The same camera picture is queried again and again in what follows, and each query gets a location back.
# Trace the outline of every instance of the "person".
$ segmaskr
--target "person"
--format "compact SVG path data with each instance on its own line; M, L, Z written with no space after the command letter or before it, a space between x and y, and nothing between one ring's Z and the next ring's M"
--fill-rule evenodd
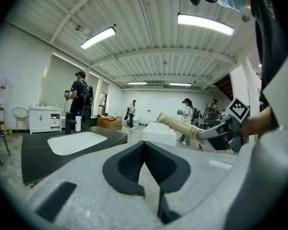
M135 127L133 127L133 117L135 113L135 100L130 104L128 107L129 110L129 128L132 129L134 132L138 133L138 131L135 130Z
M77 76L77 81L72 84L72 94L65 97L66 100L72 100L70 109L72 120L76 120L78 111L82 111L83 109L84 100L79 98L79 95L82 93L83 88L87 87L87 83L85 82L85 72L79 71L75 75Z
M216 112L216 103L218 102L217 99L213 99L208 103L208 113L212 114Z
M181 114L183 115L183 121L191 125L192 124L191 119L193 117L192 101L189 98L186 98L184 99L183 103L186 105L186 109L184 113ZM186 146L191 145L191 138L185 135L181 135L178 141L182 142L183 145L186 145Z
M251 7L255 18L257 49L262 65L260 101L265 109L242 122L242 136L262 134L278 127L273 110L263 95L263 90L277 74L288 56L288 0L206 0L224 7L242 11Z

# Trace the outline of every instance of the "man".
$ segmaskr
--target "man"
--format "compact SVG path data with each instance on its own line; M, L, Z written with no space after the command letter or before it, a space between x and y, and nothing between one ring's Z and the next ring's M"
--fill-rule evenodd
M84 105L84 99L79 98L82 93L84 87L87 87L87 83L85 82L85 72L79 71L76 73L77 81L73 82L71 88L71 95L65 97L66 100L72 100L71 110L72 120L76 119L78 111L82 111Z
M277 74L288 55L288 0L206 0L241 11L251 7L256 19L255 30L260 63L262 65L262 88ZM261 93L260 101L266 108L257 116L246 118L242 123L242 135L265 133L278 127L268 101Z

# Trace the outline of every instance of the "white cabinet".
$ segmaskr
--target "white cabinet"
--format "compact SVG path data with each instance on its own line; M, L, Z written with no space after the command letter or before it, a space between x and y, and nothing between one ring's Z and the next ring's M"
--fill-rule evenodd
M30 134L35 132L61 131L62 109L30 106Z

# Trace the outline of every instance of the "sink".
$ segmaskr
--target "sink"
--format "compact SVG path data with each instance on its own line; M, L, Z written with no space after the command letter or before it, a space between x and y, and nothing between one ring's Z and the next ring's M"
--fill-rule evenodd
M50 138L47 142L51 150L58 155L70 155L107 139L93 132L82 132L71 135Z

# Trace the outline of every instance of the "wooden stairs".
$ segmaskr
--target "wooden stairs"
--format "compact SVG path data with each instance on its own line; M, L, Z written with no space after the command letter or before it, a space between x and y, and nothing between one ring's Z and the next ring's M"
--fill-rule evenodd
M215 86L217 86L230 99L230 101L234 99L229 74L226 75L224 78L220 79L218 82L216 82Z

